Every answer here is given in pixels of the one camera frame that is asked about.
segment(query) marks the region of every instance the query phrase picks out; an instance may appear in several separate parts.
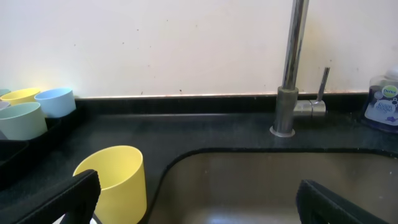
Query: countertop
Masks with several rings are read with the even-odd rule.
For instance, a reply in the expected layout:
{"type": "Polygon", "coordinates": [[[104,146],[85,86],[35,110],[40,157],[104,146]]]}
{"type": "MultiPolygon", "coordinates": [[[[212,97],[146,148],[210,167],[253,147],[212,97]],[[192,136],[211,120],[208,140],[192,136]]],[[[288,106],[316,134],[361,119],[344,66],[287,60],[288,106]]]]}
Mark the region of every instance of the countertop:
{"type": "Polygon", "coordinates": [[[292,138],[273,136],[269,132],[273,120],[273,113],[95,116],[74,130],[23,179],[0,191],[0,209],[71,177],[84,158],[116,145],[134,146],[143,153],[148,205],[167,166],[188,152],[204,148],[371,152],[398,157],[398,135],[364,126],[351,113],[328,113],[317,121],[295,121],[296,135],[292,138]]]}

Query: pastel plastic cup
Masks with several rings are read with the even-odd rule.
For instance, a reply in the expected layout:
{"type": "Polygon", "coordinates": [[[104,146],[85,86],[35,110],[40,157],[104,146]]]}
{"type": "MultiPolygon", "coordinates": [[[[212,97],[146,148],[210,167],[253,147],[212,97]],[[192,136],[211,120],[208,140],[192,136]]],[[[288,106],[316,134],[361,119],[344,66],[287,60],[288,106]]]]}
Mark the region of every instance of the pastel plastic cup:
{"type": "Polygon", "coordinates": [[[35,102],[35,95],[38,93],[40,93],[38,88],[17,90],[3,95],[0,100],[10,102],[11,106],[14,106],[20,103],[35,102]]]}
{"type": "Polygon", "coordinates": [[[0,131],[8,140],[29,140],[47,131],[40,103],[21,103],[0,110],[0,131]]]}
{"type": "Polygon", "coordinates": [[[131,146],[100,150],[79,164],[73,175],[87,169],[98,172],[101,184],[95,214],[102,223],[138,223],[147,208],[141,152],[131,146]]]}
{"type": "Polygon", "coordinates": [[[56,88],[39,93],[36,102],[42,105],[42,111],[48,118],[61,118],[76,109],[72,89],[56,88]]]}
{"type": "Polygon", "coordinates": [[[0,101],[0,110],[7,108],[10,105],[10,102],[0,101]]]}
{"type": "Polygon", "coordinates": [[[1,89],[1,90],[0,90],[0,96],[3,96],[3,95],[5,95],[5,94],[7,94],[7,93],[9,93],[9,92],[11,92],[11,91],[8,90],[8,89],[1,89]]]}

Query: hand soap dispenser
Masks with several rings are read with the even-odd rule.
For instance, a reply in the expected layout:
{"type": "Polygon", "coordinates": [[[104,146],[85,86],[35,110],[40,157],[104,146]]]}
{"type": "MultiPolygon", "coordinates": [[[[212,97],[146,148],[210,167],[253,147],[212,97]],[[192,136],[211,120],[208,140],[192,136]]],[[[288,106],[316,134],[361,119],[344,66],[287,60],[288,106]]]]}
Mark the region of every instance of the hand soap dispenser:
{"type": "Polygon", "coordinates": [[[371,79],[361,121],[382,131],[398,133],[398,66],[371,79]]]}

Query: wall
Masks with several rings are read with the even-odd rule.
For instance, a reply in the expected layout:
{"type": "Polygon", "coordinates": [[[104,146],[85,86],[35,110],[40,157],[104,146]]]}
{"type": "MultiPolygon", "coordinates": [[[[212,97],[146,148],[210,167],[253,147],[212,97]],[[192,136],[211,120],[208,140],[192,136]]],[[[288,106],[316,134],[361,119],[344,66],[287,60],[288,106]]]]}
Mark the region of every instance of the wall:
{"type": "MultiPolygon", "coordinates": [[[[367,91],[398,64],[398,1],[311,0],[301,92],[367,91]]],[[[292,0],[2,0],[0,88],[80,97],[275,93],[292,0]]]]}

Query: stainless steel sink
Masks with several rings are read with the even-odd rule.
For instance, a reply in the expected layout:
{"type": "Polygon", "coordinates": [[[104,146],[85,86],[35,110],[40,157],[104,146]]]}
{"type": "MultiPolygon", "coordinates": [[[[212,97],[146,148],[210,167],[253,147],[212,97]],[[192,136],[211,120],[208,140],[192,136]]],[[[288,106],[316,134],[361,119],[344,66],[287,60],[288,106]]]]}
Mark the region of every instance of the stainless steel sink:
{"type": "Polygon", "coordinates": [[[398,223],[398,160],[374,154],[214,152],[177,162],[149,223],[300,223],[295,194],[312,179],[398,223]]]}

